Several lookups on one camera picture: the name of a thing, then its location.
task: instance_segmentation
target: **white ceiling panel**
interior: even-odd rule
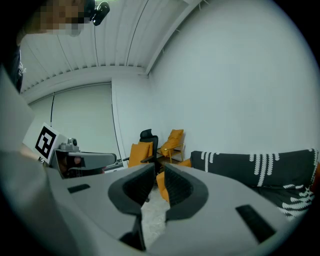
[[[114,0],[103,22],[85,24],[79,36],[27,35],[21,43],[26,68],[21,93],[34,92],[61,74],[93,67],[133,66],[148,74],[159,49],[201,0],[191,2]]]

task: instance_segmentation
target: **gray plastic surface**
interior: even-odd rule
[[[243,205],[251,205],[276,231],[289,225],[271,202],[242,183],[194,168],[172,166],[206,184],[209,197],[193,217],[169,220],[165,234],[148,252],[166,256],[238,255],[257,248],[256,238],[235,210]]]
[[[108,197],[108,189],[116,180],[145,166],[138,165],[116,172],[70,179],[62,179],[56,170],[48,169],[48,176],[53,193],[59,187],[67,189],[77,185],[88,184],[90,188],[72,193],[72,199],[83,213],[87,214],[102,230],[115,239],[119,239],[124,234],[132,231],[136,217],[118,211]]]

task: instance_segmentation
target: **floor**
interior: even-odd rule
[[[149,194],[149,199],[150,201],[145,202],[141,208],[142,232],[147,249],[165,232],[166,211],[170,209],[169,203],[161,197],[157,186],[153,187]]]

